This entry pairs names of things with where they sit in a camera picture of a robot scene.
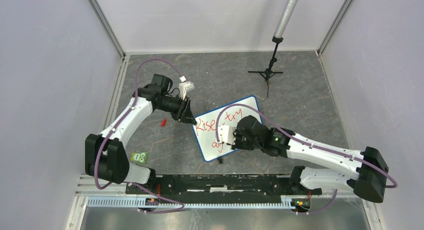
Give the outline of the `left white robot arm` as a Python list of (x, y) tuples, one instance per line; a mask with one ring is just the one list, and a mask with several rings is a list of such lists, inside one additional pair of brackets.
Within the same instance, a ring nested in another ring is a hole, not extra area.
[(127, 107), (110, 126), (86, 138), (84, 166), (87, 175), (116, 184), (135, 182), (147, 194), (156, 190), (157, 180), (151, 176), (153, 170), (130, 163), (125, 146), (154, 110), (168, 112), (172, 119), (180, 123), (197, 123), (187, 96), (187, 92), (194, 89), (194, 84), (186, 81), (185, 77), (180, 80), (179, 94), (171, 96), (172, 80), (154, 74), (150, 84), (136, 88)]

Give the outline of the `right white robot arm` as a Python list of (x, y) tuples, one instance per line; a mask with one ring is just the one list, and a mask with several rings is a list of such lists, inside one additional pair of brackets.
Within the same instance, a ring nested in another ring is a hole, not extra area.
[(321, 169), (304, 166), (293, 169), (288, 185), (295, 194), (328, 188), (352, 191), (374, 203), (384, 200), (389, 167), (376, 148), (366, 147), (360, 151), (323, 144), (284, 128), (267, 128), (251, 115), (242, 118), (236, 127), (221, 126), (219, 130), (220, 141), (232, 149), (259, 149), (272, 157), (299, 159), (322, 166)]

